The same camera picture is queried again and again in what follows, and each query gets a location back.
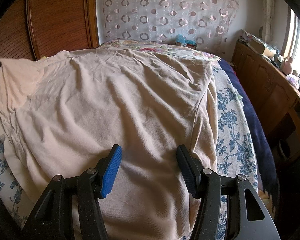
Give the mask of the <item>beige t-shirt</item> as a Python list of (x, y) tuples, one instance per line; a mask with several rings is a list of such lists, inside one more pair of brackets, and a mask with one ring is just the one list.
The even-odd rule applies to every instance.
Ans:
[(99, 48), (0, 63), (0, 139), (30, 200), (53, 176), (77, 176), (118, 144), (122, 162), (100, 204), (109, 237), (179, 239), (192, 231), (199, 202), (175, 154), (185, 145), (217, 168), (210, 61)]

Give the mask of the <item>blue floral white bedsheet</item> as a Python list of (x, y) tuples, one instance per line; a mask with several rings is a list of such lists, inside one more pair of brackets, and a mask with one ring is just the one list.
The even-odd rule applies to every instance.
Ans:
[[(257, 188), (256, 153), (243, 111), (243, 97), (218, 62), (213, 63), (212, 70), (218, 107), (217, 172), (227, 177), (242, 173)], [(0, 239), (17, 239), (32, 208), (33, 203), (8, 166), (0, 140)]]

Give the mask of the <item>navy blue blanket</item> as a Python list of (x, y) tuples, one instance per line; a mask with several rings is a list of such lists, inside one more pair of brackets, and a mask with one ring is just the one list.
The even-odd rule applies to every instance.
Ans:
[(261, 123), (232, 66), (224, 59), (221, 59), (218, 63), (229, 77), (232, 85), (237, 89), (239, 95), (243, 97), (243, 111), (253, 141), (263, 189), (268, 192), (273, 200), (273, 205), (276, 206), (279, 188), (275, 161)]

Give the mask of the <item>wooden louvered wardrobe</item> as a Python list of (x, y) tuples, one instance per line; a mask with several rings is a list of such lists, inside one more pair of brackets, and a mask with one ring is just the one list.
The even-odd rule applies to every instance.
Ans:
[(0, 58), (96, 48), (96, 0), (0, 0)]

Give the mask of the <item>long wooden sideboard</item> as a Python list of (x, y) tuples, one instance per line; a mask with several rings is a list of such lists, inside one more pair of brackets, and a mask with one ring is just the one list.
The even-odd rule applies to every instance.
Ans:
[(271, 150), (286, 160), (300, 156), (300, 92), (275, 66), (237, 41), (235, 73), (262, 125)]

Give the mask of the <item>floral pink quilt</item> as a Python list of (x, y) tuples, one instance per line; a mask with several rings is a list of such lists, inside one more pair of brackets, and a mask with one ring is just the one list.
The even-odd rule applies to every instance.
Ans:
[(166, 54), (175, 57), (182, 57), (186, 59), (202, 59), (205, 61), (221, 61), (221, 58), (204, 52), (198, 51), (188, 47), (182, 47), (171, 44), (143, 42), (134, 40), (111, 40), (104, 42), (98, 48), (101, 49), (131, 49), (136, 51), (143, 51), (148, 53)]

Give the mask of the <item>lavender cloth bundle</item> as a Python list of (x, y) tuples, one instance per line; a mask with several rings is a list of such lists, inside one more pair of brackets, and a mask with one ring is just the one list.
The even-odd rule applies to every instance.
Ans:
[(286, 79), (287, 81), (293, 86), (295, 87), (296, 89), (298, 89), (300, 86), (299, 86), (299, 80), (298, 80), (298, 77), (293, 75), (293, 74), (288, 74), (286, 76)]

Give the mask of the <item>pink ceramic bottle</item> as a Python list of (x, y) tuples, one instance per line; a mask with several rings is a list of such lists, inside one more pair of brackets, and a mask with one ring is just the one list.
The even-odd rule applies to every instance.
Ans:
[(282, 72), (285, 75), (292, 74), (292, 72), (293, 72), (292, 63), (293, 63), (293, 58), (292, 57), (288, 56), (284, 59), (284, 61), (282, 63)]

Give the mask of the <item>box with blue cloth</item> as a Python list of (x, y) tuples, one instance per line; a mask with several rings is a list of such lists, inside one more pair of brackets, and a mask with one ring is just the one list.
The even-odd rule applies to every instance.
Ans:
[(197, 43), (194, 40), (187, 40), (185, 36), (178, 34), (175, 38), (175, 44), (177, 46), (188, 47), (192, 49), (197, 48)]

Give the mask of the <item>cardboard box on sideboard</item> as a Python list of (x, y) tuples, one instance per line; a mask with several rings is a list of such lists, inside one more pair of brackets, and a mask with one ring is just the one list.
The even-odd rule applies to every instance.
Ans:
[(276, 54), (275, 49), (269, 49), (266, 45), (264, 45), (263, 43), (256, 41), (256, 40), (251, 40), (249, 42), (249, 46), (256, 53), (262, 54), (268, 58), (274, 57), (274, 55)]

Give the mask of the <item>sheer circle-pattern curtain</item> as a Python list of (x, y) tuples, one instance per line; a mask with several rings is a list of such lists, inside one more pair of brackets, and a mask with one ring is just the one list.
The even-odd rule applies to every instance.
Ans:
[(96, 0), (98, 33), (121, 39), (173, 43), (178, 35), (198, 50), (222, 54), (238, 0)]

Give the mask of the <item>tied window drape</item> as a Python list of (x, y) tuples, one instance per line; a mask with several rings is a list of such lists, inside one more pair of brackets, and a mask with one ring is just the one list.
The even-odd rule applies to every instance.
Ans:
[(262, 40), (269, 42), (273, 35), (273, 16), (275, 0), (262, 0), (263, 7), (263, 25), (262, 25)]

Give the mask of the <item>window with brown frame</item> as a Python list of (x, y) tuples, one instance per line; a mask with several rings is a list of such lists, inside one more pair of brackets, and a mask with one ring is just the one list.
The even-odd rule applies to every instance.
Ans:
[(290, 7), (288, 7), (286, 34), (281, 55), (284, 58), (292, 57), (292, 68), (300, 74), (300, 19)]

